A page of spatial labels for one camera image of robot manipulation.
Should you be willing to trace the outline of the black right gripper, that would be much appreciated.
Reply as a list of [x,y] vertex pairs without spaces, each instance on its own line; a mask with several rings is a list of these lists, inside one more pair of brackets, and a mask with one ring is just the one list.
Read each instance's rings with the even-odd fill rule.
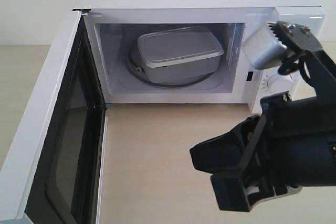
[[261,107],[261,115],[193,146],[194,168],[219,173],[243,156],[243,184],[261,193],[335,186],[335,103],[293,101],[283,92],[262,98]]

